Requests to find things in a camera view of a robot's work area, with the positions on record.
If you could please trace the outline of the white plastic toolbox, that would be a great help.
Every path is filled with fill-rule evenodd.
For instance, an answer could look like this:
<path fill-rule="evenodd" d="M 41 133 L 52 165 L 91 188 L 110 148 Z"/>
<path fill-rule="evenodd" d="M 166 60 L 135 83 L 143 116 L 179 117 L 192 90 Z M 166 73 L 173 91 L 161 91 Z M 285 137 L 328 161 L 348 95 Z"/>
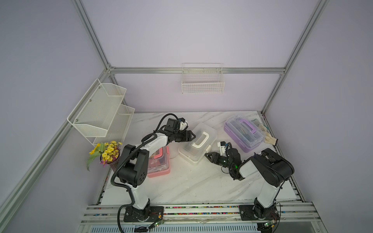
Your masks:
<path fill-rule="evenodd" d="M 196 138 L 181 145 L 178 152 L 187 162 L 197 165 L 205 154 L 211 151 L 212 144 L 217 139 L 218 134 L 215 129 L 202 122 L 192 132 L 196 135 Z"/>

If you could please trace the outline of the purple clear-lid toolbox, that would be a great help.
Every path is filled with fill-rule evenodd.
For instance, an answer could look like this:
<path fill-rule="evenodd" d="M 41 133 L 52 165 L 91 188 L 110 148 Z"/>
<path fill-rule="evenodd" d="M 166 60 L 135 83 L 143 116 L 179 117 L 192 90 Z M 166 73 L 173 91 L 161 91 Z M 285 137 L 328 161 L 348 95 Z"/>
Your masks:
<path fill-rule="evenodd" d="M 265 134 L 248 118 L 234 115 L 224 123 L 225 132 L 248 153 L 264 142 Z"/>

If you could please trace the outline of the pink clear-lid toolbox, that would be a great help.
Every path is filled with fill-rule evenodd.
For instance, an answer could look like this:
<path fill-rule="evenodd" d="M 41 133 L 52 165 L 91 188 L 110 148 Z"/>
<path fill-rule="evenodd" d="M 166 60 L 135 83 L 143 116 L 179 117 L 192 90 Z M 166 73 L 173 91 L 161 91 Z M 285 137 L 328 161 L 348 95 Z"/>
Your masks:
<path fill-rule="evenodd" d="M 149 158 L 147 177 L 153 178 L 167 175 L 170 171 L 170 151 L 168 146 L 164 146 Z"/>

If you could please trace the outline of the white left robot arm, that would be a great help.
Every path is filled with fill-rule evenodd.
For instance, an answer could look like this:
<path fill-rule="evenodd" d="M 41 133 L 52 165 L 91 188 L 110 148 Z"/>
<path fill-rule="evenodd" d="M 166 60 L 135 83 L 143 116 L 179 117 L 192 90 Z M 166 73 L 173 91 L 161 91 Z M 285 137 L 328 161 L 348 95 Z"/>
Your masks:
<path fill-rule="evenodd" d="M 111 184 L 125 188 L 130 195 L 131 206 L 144 210 L 149 205 L 149 198 L 139 191 L 139 186 L 145 181 L 148 173 L 149 157 L 171 142 L 190 142 L 196 138 L 191 130 L 164 131 L 158 130 L 146 135 L 137 146 L 126 145 L 122 151 L 124 156 L 111 177 Z"/>

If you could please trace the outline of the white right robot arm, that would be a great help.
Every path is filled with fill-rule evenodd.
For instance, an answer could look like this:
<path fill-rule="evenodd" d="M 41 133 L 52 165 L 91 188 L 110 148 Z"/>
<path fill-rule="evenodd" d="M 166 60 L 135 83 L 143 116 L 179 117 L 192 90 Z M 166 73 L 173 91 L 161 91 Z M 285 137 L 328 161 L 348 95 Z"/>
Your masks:
<path fill-rule="evenodd" d="M 293 165 L 269 148 L 244 161 L 235 148 L 226 148 L 224 154 L 209 152 L 205 157 L 209 162 L 227 168 L 233 180 L 242 181 L 256 172 L 262 176 L 264 183 L 254 200 L 256 218 L 264 218 L 274 208 L 280 189 L 294 173 Z"/>

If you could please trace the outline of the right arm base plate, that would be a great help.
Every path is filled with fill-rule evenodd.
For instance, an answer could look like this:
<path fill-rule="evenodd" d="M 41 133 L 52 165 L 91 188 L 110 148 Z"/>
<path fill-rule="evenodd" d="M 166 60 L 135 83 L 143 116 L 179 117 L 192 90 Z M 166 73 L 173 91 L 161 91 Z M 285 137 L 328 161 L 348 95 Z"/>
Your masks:
<path fill-rule="evenodd" d="M 240 205 L 239 213 L 242 221 L 254 220 L 279 220 L 279 211 L 272 205 L 269 208 L 263 208 L 260 204 Z"/>

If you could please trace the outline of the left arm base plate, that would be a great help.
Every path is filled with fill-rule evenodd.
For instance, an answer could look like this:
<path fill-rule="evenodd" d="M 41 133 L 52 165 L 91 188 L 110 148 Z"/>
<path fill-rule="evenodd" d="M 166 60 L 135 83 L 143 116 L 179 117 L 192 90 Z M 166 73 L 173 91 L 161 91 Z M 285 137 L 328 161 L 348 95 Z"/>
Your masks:
<path fill-rule="evenodd" d="M 164 206 L 147 206 L 143 210 L 132 206 L 126 207 L 123 217 L 124 222 L 155 222 L 159 216 L 164 215 Z"/>

